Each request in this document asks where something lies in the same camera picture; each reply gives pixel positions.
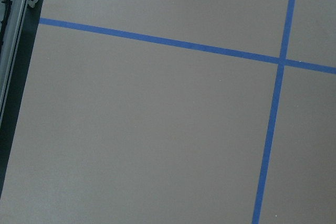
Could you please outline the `aluminium frame rail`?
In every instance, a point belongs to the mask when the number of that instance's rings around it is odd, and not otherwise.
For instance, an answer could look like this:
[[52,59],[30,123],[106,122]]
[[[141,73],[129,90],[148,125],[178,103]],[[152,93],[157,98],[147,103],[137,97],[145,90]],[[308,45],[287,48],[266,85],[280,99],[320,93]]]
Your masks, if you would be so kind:
[[1,0],[1,118],[3,118],[17,47],[27,7],[38,0]]

